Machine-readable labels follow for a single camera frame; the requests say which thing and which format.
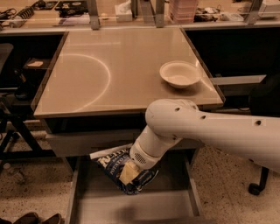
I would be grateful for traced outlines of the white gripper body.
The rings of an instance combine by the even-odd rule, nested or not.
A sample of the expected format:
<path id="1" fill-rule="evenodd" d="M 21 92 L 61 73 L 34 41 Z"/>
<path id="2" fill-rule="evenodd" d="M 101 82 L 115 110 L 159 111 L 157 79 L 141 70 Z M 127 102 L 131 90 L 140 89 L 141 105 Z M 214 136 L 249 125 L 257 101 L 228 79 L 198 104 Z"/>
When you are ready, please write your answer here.
<path id="1" fill-rule="evenodd" d="M 154 167 L 158 161 L 159 157 L 152 157 L 148 155 L 141 148 L 138 141 L 135 141 L 129 150 L 129 156 L 134 161 L 134 163 L 139 166 L 142 170 L 149 170 Z"/>

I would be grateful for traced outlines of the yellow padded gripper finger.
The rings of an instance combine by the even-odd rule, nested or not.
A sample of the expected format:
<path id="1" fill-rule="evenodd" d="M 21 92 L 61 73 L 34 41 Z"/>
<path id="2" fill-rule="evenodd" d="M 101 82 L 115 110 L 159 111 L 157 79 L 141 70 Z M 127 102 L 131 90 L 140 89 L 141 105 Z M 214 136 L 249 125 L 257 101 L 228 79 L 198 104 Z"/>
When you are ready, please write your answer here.
<path id="1" fill-rule="evenodd" d="M 129 184 L 135 179 L 140 173 L 140 168 L 132 161 L 128 161 L 125 163 L 121 175 L 120 180 L 125 184 Z"/>

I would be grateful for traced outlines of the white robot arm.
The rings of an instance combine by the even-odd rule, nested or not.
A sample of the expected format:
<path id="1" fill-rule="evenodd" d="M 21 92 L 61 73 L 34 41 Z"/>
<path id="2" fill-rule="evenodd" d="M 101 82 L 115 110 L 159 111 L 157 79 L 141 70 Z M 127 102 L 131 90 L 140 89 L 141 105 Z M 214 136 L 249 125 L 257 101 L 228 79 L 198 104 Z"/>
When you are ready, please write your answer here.
<path id="1" fill-rule="evenodd" d="M 183 139 L 193 139 L 280 172 L 280 119 L 207 113 L 189 100 L 161 99 L 145 112 L 146 127 L 129 150 L 132 161 L 149 170 Z"/>

